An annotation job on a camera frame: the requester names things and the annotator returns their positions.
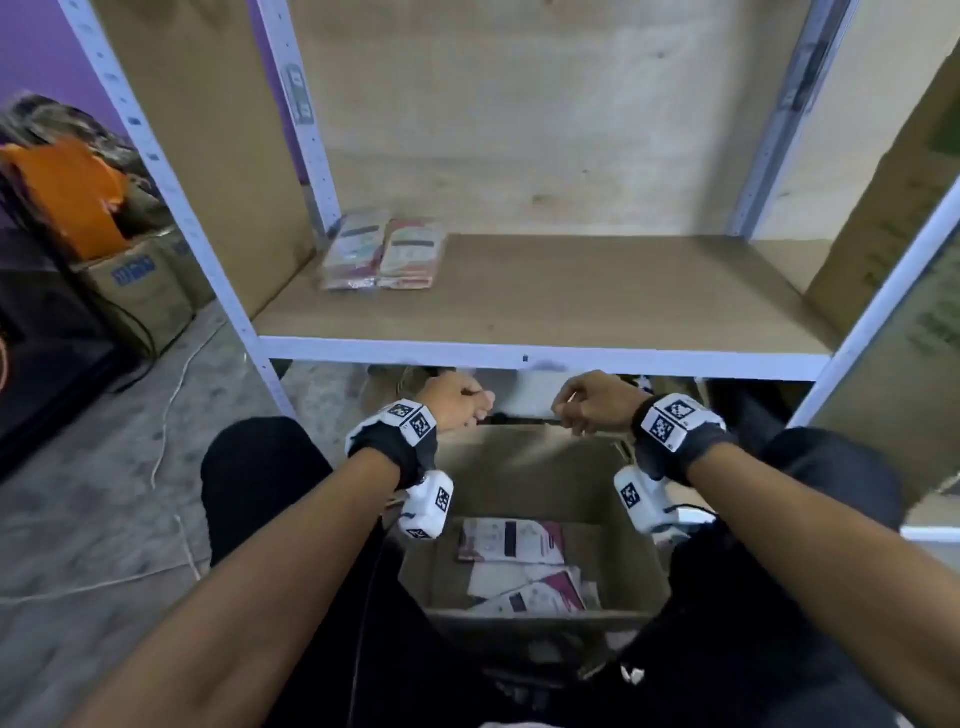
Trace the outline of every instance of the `person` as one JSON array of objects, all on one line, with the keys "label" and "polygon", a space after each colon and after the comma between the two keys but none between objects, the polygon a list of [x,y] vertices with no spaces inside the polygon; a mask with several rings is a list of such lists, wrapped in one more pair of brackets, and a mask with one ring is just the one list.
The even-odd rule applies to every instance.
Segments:
[{"label": "person", "polygon": [[[577,434],[633,424],[643,438],[648,397],[593,372],[554,411]],[[456,373],[417,402],[439,431],[493,404]],[[409,453],[385,449],[360,442],[331,470],[292,420],[221,433],[202,467],[212,571],[68,725],[822,728],[894,725],[894,709],[960,725],[960,579],[900,536],[899,483],[869,449],[798,428],[753,457],[714,430],[679,477],[721,520],[677,548],[672,595],[619,660],[539,712],[397,583],[379,519]]]}]

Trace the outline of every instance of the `orange bag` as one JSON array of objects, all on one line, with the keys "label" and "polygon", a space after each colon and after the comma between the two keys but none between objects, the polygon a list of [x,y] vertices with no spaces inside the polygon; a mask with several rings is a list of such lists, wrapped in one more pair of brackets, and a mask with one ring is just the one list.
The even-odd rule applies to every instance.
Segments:
[{"label": "orange bag", "polygon": [[8,144],[0,147],[0,155],[20,171],[34,202],[80,260],[130,248],[112,216],[123,205],[127,178],[79,139],[62,136],[32,149]]}]

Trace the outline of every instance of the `leg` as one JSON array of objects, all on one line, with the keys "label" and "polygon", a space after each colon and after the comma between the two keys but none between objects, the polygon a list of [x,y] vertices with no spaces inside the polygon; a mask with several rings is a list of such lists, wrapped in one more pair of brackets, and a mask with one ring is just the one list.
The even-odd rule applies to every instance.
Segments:
[{"label": "leg", "polygon": [[[761,459],[890,527],[900,483],[873,451],[813,429],[783,432]],[[718,521],[674,553],[660,615],[586,697],[657,726],[893,726],[894,714],[831,638]],[[620,665],[646,670],[637,687]]]},{"label": "leg", "polygon": [[[330,473],[320,451],[293,420],[247,420],[221,433],[202,467],[213,564]],[[401,722],[418,725],[512,719],[509,700],[440,637],[397,583],[401,558],[385,543],[378,524],[267,725],[346,723],[357,637],[372,577],[354,725],[388,725],[401,714],[408,715]]]}]

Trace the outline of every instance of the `open cardboard box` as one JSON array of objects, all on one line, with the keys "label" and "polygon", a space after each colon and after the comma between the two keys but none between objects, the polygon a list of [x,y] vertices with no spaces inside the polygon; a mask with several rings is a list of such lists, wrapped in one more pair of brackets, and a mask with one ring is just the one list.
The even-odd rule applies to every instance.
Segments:
[{"label": "open cardboard box", "polygon": [[[509,632],[535,638],[556,630],[601,635],[636,630],[668,596],[653,541],[637,533],[613,488],[627,464],[622,443],[577,438],[551,425],[489,425],[444,435],[438,468],[454,482],[444,533],[407,549],[400,582],[445,634]],[[467,595],[471,563],[456,560],[463,518],[553,521],[564,531],[568,565],[598,583],[602,611],[564,617],[478,616]]]}]

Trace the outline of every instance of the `fist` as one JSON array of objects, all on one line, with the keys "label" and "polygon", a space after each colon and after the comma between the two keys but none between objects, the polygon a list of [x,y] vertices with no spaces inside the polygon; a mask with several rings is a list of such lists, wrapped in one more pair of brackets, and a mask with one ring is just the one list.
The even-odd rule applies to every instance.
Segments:
[{"label": "fist", "polygon": [[618,376],[603,372],[575,376],[553,400],[553,413],[561,425],[582,435],[598,430],[622,432],[639,407],[650,397]]},{"label": "fist", "polygon": [[494,396],[493,392],[484,392],[472,376],[444,372],[428,380],[416,399],[429,408],[438,431],[447,432],[484,420],[493,408]]}]

